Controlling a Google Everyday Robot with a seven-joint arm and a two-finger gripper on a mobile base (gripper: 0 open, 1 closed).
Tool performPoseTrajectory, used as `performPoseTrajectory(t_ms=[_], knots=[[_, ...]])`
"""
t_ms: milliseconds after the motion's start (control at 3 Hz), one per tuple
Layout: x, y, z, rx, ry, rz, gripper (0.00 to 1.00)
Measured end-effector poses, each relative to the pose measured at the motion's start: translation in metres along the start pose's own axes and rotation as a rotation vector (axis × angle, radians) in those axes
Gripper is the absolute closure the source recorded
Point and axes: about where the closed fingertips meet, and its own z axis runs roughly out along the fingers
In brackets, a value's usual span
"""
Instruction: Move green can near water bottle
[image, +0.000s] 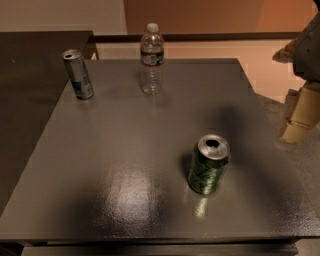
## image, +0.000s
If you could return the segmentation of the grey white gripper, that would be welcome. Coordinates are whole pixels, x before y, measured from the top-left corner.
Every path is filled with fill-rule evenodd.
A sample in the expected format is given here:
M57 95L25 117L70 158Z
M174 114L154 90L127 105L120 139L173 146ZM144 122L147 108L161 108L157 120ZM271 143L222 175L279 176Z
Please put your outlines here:
M320 13L272 59L291 63L296 76L310 80L299 90L288 91L284 124L279 134L281 141L300 143L320 121Z

